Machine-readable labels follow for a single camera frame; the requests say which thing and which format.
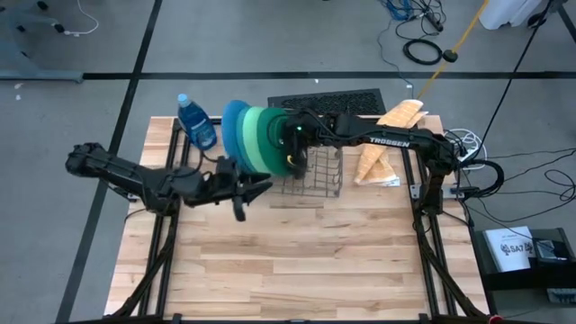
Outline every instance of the metal bracket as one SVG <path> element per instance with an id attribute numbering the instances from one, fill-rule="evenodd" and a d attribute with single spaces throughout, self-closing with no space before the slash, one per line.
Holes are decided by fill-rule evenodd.
<path id="1" fill-rule="evenodd" d="M 410 198 L 419 199 L 420 198 L 420 187 L 421 184 L 412 184 L 410 186 Z M 453 185 L 442 185 L 442 198 L 444 199 L 463 199 L 464 193 L 460 192 L 456 194 L 456 187 Z"/>

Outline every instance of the bottle cap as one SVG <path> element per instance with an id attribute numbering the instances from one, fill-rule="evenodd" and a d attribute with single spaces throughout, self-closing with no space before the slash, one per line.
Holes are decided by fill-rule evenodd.
<path id="1" fill-rule="evenodd" d="M 188 99 L 188 96 L 186 94 L 179 94 L 178 103 L 180 104 L 181 107 L 186 107 L 188 104 L 190 104 L 190 100 Z"/>

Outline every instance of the yellow pole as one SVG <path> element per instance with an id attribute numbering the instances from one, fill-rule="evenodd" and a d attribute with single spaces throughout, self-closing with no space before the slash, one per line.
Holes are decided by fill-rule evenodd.
<path id="1" fill-rule="evenodd" d="M 478 9 L 478 12 L 476 13 L 474 18 L 470 22 L 470 25 L 468 25 L 468 29 L 464 32 L 464 35 L 462 35 L 462 38 L 460 38 L 460 40 L 452 48 L 452 52 L 457 53 L 458 50 L 460 49 L 460 47 L 462 46 L 462 44 L 464 44 L 464 42 L 466 41 L 466 38 L 468 38 L 468 34 L 470 34 L 470 32 L 472 31 L 472 28 L 474 28 L 474 25 L 478 22 L 480 15 L 484 11 L 484 8 L 486 8 L 486 5 L 488 5 L 489 1 L 490 0 L 484 0 L 484 3 L 480 7 L 480 9 Z M 426 82 L 426 84 L 424 85 L 424 87 L 422 88 L 420 93 L 418 94 L 418 97 L 417 97 L 418 99 L 420 99 L 422 97 L 422 95 L 424 95 L 426 93 L 426 91 L 430 88 L 430 86 L 432 86 L 432 82 L 434 82 L 434 80 L 436 80 L 438 75 L 446 69 L 447 64 L 448 64 L 448 62 L 444 61 L 442 63 L 442 65 L 440 65 L 440 67 L 438 68 L 436 73 L 434 73 L 434 75 Z"/>

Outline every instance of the black floor stripe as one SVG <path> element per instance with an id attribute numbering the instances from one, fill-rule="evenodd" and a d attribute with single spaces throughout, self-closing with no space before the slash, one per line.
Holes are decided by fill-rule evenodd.
<path id="1" fill-rule="evenodd" d="M 572 19 L 570 19 L 568 13 L 566 13 L 566 9 L 563 5 L 558 8 L 558 14 L 560 15 L 560 18 L 562 18 L 562 22 L 564 25 L 566 25 L 568 32 L 572 36 L 572 40 L 576 42 L 576 27 L 574 27 L 574 22 L 572 22 Z"/>
<path id="2" fill-rule="evenodd" d="M 429 79 L 434 72 L 402 72 L 407 79 Z M 138 80 L 277 80 L 277 79 L 397 79 L 396 72 L 157 72 L 141 73 Z M 438 78 L 446 80 L 508 80 L 508 79 L 574 79 L 576 71 L 540 72 L 443 72 Z M 129 80 L 130 73 L 86 73 L 86 80 Z"/>
<path id="3" fill-rule="evenodd" d="M 150 41 L 152 40 L 152 35 L 154 33 L 160 7 L 162 6 L 162 1 L 163 0 L 154 1 L 152 12 L 148 18 L 148 24 L 144 32 L 144 37 L 142 38 L 138 56 L 136 57 L 136 63 L 134 64 L 134 69 L 131 73 L 128 89 L 126 90 L 126 95 L 124 96 L 124 100 L 122 102 L 118 121 L 116 122 L 114 133 L 112 134 L 110 147 L 108 148 L 108 150 L 113 154 L 118 153 L 118 149 L 120 148 L 122 135 L 124 133 L 124 129 L 126 128 L 126 122 L 128 121 L 134 95 L 136 94 L 136 89 L 140 80 L 140 73 L 144 67 L 144 60 L 146 59 Z M 102 212 L 102 207 L 104 205 L 106 191 L 106 184 L 104 182 L 98 183 L 98 186 L 96 187 L 96 193 L 92 201 L 92 206 L 90 207 L 90 212 L 88 213 L 88 219 L 82 233 L 82 238 L 80 239 L 80 245 L 78 246 L 78 250 L 76 252 L 76 258 L 74 259 L 74 264 L 72 265 L 72 271 L 70 272 L 70 277 L 67 281 L 66 290 L 64 291 L 64 296 L 62 297 L 62 302 L 60 303 L 60 307 L 58 309 L 58 315 L 56 317 L 57 323 L 70 321 L 70 314 L 74 308 L 74 302 L 77 297 L 80 283 L 82 282 L 82 276 L 84 275 L 84 270 L 86 268 L 86 261 L 90 253 L 90 248 L 92 246 L 92 241 L 96 232 L 98 220 L 100 219 L 100 213 Z"/>
<path id="4" fill-rule="evenodd" d="M 84 80 L 130 80 L 132 73 L 84 73 Z"/>

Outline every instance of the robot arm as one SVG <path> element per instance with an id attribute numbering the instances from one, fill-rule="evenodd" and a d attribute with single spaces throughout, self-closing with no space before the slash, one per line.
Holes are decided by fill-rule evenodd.
<path id="1" fill-rule="evenodd" d="M 219 157 L 216 172 L 210 175 L 186 166 L 150 169 L 116 157 L 97 143 L 74 146 L 66 170 L 74 176 L 100 178 L 115 185 L 113 190 L 119 194 L 135 194 L 147 210 L 163 216 L 174 215 L 180 198 L 190 207 L 231 199 L 236 219 L 244 221 L 242 204 L 251 203 L 272 186 L 262 182 L 270 175 L 242 173 L 231 158 Z"/>
<path id="2" fill-rule="evenodd" d="M 310 146 L 353 147 L 361 144 L 413 149 L 429 170 L 420 187 L 418 208 L 426 213 L 442 212 L 442 184 L 445 176 L 458 168 L 454 145 L 444 136 L 430 130 L 407 130 L 376 125 L 362 118 L 335 114 L 319 117 L 304 109 L 286 120 L 283 128 L 284 147 L 289 166 L 296 176 L 303 176 L 306 148 Z"/>

